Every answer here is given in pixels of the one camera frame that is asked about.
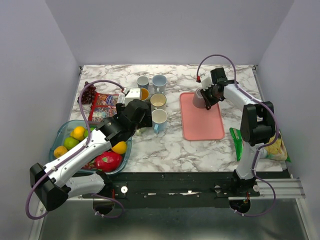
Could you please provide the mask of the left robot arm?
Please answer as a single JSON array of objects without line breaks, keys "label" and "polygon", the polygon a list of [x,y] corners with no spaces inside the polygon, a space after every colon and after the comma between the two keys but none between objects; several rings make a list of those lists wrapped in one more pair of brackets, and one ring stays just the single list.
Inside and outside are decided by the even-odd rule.
[{"label": "left robot arm", "polygon": [[105,174],[94,173],[83,177],[74,177],[74,174],[119,142],[127,141],[137,129],[151,126],[152,110],[149,103],[134,99],[127,106],[118,104],[116,115],[104,118],[88,137],[63,156],[46,165],[36,163],[29,169],[32,192],[48,212],[78,195],[107,197],[111,185]]}]

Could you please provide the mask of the cream mug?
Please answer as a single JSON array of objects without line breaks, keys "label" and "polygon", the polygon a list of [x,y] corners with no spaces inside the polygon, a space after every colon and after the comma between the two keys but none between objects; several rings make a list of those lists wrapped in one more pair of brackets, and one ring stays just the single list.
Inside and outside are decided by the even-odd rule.
[{"label": "cream mug", "polygon": [[165,110],[167,106],[167,98],[162,93],[154,93],[150,97],[151,110],[162,109]]}]

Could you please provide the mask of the light blue faceted mug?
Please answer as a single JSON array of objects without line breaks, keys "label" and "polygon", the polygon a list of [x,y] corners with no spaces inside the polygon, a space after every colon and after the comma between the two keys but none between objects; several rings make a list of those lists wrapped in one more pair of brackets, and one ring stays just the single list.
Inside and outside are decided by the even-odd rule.
[{"label": "light blue faceted mug", "polygon": [[167,125],[168,114],[163,109],[155,109],[151,113],[152,126],[155,134],[159,134],[164,131]]}]

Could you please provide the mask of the grey-blue mug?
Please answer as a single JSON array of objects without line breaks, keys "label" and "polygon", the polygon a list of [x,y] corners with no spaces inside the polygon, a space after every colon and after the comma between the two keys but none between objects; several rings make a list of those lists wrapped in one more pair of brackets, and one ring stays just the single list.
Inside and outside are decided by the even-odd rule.
[{"label": "grey-blue mug", "polygon": [[167,78],[164,75],[158,74],[152,78],[154,93],[165,94],[166,84],[167,84]]}]

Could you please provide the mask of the blue butterfly mug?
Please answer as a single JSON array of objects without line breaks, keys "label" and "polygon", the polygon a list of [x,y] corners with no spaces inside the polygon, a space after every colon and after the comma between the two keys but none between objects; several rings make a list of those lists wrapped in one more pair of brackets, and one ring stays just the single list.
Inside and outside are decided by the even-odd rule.
[{"label": "blue butterfly mug", "polygon": [[150,100],[150,93],[146,88],[140,88],[140,99],[144,102],[148,102]]}]

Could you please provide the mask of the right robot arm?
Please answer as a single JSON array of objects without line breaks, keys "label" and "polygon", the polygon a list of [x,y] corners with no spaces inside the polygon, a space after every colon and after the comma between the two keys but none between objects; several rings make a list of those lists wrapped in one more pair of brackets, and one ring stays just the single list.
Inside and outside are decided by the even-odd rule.
[{"label": "right robot arm", "polygon": [[276,134],[274,106],[270,101],[260,101],[244,91],[236,80],[228,80],[222,67],[211,70],[201,85],[200,94],[207,110],[228,99],[242,111],[240,135],[243,152],[230,183],[230,191],[241,196],[254,187],[261,150]]}]

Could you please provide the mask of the light green mug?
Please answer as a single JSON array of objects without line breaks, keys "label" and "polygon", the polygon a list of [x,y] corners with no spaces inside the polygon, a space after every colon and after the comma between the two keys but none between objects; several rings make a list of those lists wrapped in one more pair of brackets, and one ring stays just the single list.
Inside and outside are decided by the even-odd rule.
[{"label": "light green mug", "polygon": [[136,135],[140,136],[142,135],[148,128],[147,127],[142,127],[136,130]]}]

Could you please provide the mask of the purple mug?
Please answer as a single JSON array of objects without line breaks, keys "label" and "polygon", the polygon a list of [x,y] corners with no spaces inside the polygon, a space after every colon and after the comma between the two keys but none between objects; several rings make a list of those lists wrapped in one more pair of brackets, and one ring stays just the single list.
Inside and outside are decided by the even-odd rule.
[{"label": "purple mug", "polygon": [[206,107],[206,102],[201,94],[201,90],[202,88],[197,88],[192,99],[192,104],[198,109],[204,109]]}]

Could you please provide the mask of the dark blue-grey mug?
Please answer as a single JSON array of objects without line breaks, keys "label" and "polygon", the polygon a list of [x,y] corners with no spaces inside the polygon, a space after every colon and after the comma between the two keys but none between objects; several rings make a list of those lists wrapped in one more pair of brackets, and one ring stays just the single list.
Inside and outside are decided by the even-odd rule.
[{"label": "dark blue-grey mug", "polygon": [[137,86],[139,88],[144,88],[144,89],[149,89],[149,78],[146,76],[140,76],[138,77],[138,79],[136,80]]}]

